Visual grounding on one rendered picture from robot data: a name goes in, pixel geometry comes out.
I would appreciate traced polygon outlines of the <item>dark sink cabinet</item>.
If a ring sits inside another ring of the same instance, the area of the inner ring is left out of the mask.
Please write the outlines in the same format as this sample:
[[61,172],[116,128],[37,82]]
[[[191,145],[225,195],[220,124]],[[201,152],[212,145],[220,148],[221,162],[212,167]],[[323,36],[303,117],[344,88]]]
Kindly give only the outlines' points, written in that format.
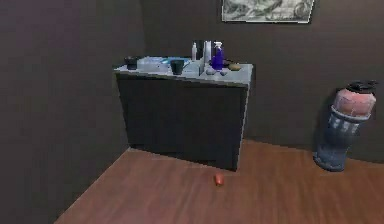
[[128,145],[235,171],[239,166],[253,66],[199,74],[199,61],[184,58],[181,75],[170,62],[113,70]]

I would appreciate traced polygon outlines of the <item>black cup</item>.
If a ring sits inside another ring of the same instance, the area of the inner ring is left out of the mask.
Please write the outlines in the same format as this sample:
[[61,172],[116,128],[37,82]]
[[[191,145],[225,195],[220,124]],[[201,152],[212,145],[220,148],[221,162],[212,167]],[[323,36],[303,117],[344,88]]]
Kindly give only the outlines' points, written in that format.
[[172,60],[170,62],[171,70],[174,75],[181,75],[184,68],[183,60]]

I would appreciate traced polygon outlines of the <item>blue spray bottle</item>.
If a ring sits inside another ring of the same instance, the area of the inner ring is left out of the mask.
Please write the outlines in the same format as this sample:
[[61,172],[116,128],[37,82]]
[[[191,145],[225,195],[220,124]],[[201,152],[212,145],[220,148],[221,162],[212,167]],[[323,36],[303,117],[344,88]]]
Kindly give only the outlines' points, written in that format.
[[212,68],[215,70],[221,70],[223,68],[223,49],[222,43],[219,41],[215,42],[215,55],[212,58]]

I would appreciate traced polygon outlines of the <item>black bowl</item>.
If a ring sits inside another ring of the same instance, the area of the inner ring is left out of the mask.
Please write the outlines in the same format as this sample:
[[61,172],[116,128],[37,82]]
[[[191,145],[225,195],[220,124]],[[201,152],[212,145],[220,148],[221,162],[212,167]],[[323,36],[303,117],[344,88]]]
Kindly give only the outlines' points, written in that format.
[[128,70],[136,70],[138,57],[128,56],[124,59],[124,62]]

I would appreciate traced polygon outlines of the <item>grey bin with pink bag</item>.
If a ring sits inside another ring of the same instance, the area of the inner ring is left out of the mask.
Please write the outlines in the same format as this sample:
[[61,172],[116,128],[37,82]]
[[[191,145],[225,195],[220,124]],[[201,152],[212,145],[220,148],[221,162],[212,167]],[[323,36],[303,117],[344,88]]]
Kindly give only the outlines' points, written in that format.
[[313,153],[319,167],[330,172],[344,170],[348,150],[359,135],[360,127],[371,117],[378,84],[376,80],[354,81],[336,92],[321,140]]

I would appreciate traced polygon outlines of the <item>framed grey wall picture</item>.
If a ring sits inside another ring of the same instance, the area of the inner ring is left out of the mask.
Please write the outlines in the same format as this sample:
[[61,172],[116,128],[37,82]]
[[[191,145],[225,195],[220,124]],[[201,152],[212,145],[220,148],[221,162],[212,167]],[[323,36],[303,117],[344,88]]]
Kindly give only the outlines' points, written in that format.
[[300,23],[310,22],[315,0],[222,0],[224,22]]

